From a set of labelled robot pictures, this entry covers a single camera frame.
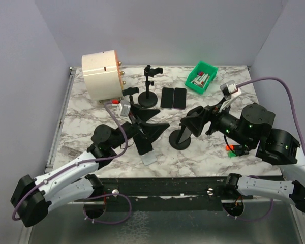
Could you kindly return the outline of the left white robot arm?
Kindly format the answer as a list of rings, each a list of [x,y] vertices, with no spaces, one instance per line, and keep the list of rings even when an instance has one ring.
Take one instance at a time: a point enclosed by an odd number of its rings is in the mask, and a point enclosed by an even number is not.
[[[18,181],[10,200],[14,207],[14,221],[32,227],[49,212],[67,203],[107,197],[103,183],[94,172],[125,154],[130,139],[136,143],[140,155],[151,152],[152,143],[170,126],[169,123],[149,123],[160,111],[137,105],[130,106],[130,122],[121,124],[109,109],[110,104],[105,103],[104,108],[117,128],[98,125],[91,137],[91,145],[76,159],[49,173],[35,178],[26,175]]]

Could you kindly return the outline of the black phone stand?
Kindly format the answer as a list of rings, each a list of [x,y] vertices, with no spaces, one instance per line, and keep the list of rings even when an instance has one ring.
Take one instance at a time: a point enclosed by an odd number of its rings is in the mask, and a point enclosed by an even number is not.
[[[133,105],[137,107],[142,107],[138,103],[134,102],[133,95],[139,93],[139,88],[138,87],[129,87],[127,89],[122,90],[122,95],[123,96],[129,96],[129,101],[122,99],[120,101],[121,104],[126,104],[126,105]]]
[[[149,80],[149,77],[154,78],[154,76],[157,74],[163,74],[163,68],[152,68],[151,65],[147,65],[144,68],[146,90],[138,96],[138,103],[144,108],[152,108],[157,104],[157,95],[149,90],[150,86],[154,86],[155,83],[154,81]]]

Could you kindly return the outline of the purple edged black phone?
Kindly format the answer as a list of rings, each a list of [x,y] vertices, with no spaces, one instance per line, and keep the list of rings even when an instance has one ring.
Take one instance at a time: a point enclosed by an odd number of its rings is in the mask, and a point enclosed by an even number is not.
[[[173,108],[174,109],[185,109],[187,99],[187,90],[185,88],[175,88],[173,97]]]

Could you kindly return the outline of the silver edged black phone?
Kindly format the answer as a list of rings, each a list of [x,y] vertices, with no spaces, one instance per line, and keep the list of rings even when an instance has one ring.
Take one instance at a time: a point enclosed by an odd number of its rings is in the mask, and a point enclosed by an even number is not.
[[[174,98],[174,88],[169,88],[169,87],[162,88],[160,107],[165,109],[172,109],[173,98]]]

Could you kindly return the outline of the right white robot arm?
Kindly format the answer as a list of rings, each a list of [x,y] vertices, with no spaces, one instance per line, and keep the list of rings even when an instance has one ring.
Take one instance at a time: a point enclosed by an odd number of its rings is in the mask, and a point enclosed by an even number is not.
[[[181,119],[177,142],[199,137],[206,123],[206,135],[221,132],[247,151],[255,150],[255,156],[292,174],[289,181],[271,181],[230,173],[223,186],[224,195],[234,199],[239,196],[263,196],[278,199],[305,213],[305,154],[297,139],[289,132],[273,128],[275,114],[253,103],[243,108],[240,118],[220,110],[220,105],[191,110]]]

